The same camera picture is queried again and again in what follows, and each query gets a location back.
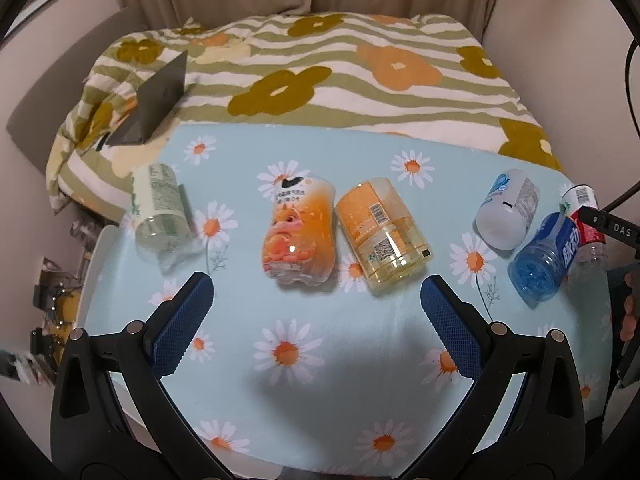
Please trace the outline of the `red label clear cup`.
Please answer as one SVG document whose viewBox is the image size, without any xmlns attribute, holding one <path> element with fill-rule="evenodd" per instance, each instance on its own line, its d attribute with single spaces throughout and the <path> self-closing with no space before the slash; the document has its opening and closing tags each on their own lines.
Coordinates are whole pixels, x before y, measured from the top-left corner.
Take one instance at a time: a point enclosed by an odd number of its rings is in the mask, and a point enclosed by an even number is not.
<svg viewBox="0 0 640 480">
<path fill-rule="evenodd" d="M 579 231 L 579 246 L 570 267 L 570 279 L 575 282 L 585 281 L 597 273 L 605 273 L 608 264 L 605 237 L 579 217 L 582 207 L 598 208 L 593 188 L 585 184 L 572 186 L 562 195 L 561 206 L 564 214 L 576 223 Z"/>
</svg>

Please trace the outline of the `blue plastic cup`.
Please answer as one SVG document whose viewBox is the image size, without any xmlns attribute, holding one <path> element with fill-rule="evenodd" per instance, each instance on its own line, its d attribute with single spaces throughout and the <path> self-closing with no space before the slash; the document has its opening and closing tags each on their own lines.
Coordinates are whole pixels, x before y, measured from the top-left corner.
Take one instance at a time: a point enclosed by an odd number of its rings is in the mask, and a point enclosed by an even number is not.
<svg viewBox="0 0 640 480">
<path fill-rule="evenodd" d="M 551 299 L 559 291 L 579 243 L 576 223 L 562 212 L 552 212 L 542 220 L 535 236 L 508 267 L 512 285 L 529 307 Z"/>
</svg>

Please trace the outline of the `white frosted cup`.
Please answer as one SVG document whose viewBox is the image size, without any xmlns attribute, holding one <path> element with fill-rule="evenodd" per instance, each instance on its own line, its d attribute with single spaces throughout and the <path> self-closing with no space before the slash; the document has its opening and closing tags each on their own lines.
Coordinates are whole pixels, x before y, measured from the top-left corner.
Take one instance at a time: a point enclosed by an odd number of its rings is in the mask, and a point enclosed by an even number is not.
<svg viewBox="0 0 640 480">
<path fill-rule="evenodd" d="M 510 252 L 524 240 L 539 204 L 539 190 L 519 169 L 502 172 L 475 216 L 484 242 L 500 252 Z"/>
</svg>

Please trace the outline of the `green label clear cup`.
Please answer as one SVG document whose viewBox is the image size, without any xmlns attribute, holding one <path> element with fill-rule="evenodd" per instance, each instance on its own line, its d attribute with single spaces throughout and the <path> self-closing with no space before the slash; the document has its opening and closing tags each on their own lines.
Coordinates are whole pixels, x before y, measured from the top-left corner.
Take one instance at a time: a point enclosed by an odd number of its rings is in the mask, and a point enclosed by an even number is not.
<svg viewBox="0 0 640 480">
<path fill-rule="evenodd" d="M 175 171 L 153 162 L 137 168 L 132 175 L 136 242 L 154 256 L 170 254 L 191 239 Z"/>
</svg>

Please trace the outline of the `yellow label clear cup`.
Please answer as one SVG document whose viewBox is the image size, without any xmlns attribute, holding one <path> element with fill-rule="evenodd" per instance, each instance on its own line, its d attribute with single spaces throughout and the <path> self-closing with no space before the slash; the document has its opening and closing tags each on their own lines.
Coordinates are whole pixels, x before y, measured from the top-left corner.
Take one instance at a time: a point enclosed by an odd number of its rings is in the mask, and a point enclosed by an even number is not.
<svg viewBox="0 0 640 480">
<path fill-rule="evenodd" d="M 433 258 L 431 245 L 386 178 L 357 184 L 340 198 L 335 211 L 363 277 L 375 294 L 422 272 Z"/>
</svg>

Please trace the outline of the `orange cartoon label cup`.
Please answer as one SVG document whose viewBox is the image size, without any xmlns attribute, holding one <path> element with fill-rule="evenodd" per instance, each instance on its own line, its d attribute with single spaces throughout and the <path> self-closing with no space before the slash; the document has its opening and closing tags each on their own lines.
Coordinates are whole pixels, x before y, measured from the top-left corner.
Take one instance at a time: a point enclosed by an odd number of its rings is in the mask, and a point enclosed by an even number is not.
<svg viewBox="0 0 640 480">
<path fill-rule="evenodd" d="M 313 176 L 294 176 L 276 188 L 269 229 L 262 243 L 262 270 L 281 285 L 324 283 L 335 263 L 334 186 Z"/>
</svg>

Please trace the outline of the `daisy print blue tablecloth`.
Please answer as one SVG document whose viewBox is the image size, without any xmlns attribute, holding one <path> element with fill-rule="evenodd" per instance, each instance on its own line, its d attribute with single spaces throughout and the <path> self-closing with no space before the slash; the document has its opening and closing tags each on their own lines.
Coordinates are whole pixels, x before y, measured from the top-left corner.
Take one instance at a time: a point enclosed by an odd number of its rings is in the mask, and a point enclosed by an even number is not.
<svg viewBox="0 0 640 480">
<path fill-rule="evenodd" d="M 537 220 L 557 211 L 570 187 L 559 171 L 396 134 L 275 125 L 183 125 L 160 161 L 176 170 L 201 249 L 164 275 L 122 229 L 85 326 L 116 333 L 148 318 L 192 273 L 208 273 L 213 307 L 164 386 L 215 448 L 300 469 L 392 476 L 433 440 L 471 385 L 421 308 L 420 278 L 373 295 L 344 238 L 322 285 L 282 287 L 265 276 L 260 253 L 282 169 L 308 171 L 341 194 L 390 180 L 432 248 L 427 272 L 515 333 L 562 330 L 585 415 L 603 413 L 612 354 L 605 278 L 567 281 L 529 307 L 510 281 L 509 257 L 474 229 L 496 177 L 513 168 L 539 190 Z"/>
</svg>

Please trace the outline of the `grey bed headboard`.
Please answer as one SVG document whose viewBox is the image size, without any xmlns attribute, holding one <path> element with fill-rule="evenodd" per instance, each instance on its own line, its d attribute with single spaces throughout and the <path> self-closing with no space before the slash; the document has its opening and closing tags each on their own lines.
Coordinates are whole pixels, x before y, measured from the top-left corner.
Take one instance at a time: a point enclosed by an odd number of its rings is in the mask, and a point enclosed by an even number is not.
<svg viewBox="0 0 640 480">
<path fill-rule="evenodd" d="M 46 171 L 55 133 L 79 101 L 85 78 L 98 57 L 118 38 L 147 28 L 139 11 L 118 11 L 78 39 L 26 92 L 9 117 L 6 131 L 39 172 Z"/>
</svg>

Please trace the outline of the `floral striped quilt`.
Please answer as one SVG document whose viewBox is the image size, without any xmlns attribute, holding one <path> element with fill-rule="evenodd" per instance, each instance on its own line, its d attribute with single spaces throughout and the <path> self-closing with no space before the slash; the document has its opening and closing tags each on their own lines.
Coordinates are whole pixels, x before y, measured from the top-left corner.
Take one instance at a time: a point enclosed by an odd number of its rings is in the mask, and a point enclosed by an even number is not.
<svg viewBox="0 0 640 480">
<path fill-rule="evenodd" d="M 548 136 L 460 22 L 357 13 L 252 16 L 217 28 L 127 32 L 90 56 L 63 108 L 44 180 L 50 206 L 77 202 L 118 221 L 134 168 L 168 141 L 110 148 L 139 87 L 178 56 L 186 94 L 176 122 L 347 128 L 478 148 L 558 168 Z"/>
</svg>

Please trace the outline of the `dark grey laptop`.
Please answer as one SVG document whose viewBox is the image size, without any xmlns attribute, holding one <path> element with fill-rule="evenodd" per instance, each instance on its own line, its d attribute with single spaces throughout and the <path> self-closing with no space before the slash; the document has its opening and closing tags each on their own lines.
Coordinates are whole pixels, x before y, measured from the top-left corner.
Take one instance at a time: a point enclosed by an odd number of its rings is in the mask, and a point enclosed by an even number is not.
<svg viewBox="0 0 640 480">
<path fill-rule="evenodd" d="M 137 107 L 103 142 L 108 146 L 148 142 L 184 95 L 188 54 L 180 53 L 137 90 Z"/>
</svg>

